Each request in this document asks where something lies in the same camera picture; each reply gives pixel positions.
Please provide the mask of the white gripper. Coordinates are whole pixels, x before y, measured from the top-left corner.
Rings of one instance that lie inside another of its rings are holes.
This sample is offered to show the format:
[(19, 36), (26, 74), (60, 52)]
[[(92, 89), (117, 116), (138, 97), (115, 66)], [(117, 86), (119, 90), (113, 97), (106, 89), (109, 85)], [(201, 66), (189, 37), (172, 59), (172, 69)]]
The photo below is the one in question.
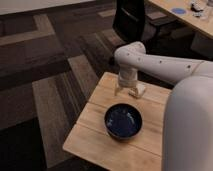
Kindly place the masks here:
[[(125, 71), (121, 70), (118, 75), (118, 85), (115, 86), (114, 95), (121, 91), (123, 88), (133, 88), (137, 84), (137, 73), (135, 71)], [(138, 95), (138, 88), (133, 88), (134, 95)]]

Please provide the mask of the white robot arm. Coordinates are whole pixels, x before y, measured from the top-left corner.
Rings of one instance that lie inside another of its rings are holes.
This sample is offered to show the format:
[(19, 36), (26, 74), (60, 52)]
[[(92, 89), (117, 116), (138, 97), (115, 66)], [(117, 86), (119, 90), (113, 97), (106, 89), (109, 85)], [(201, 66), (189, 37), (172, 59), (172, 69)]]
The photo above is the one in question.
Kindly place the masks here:
[(213, 171), (213, 62), (151, 55), (136, 41), (117, 48), (118, 85), (136, 97), (142, 71), (171, 84), (162, 133), (162, 171)]

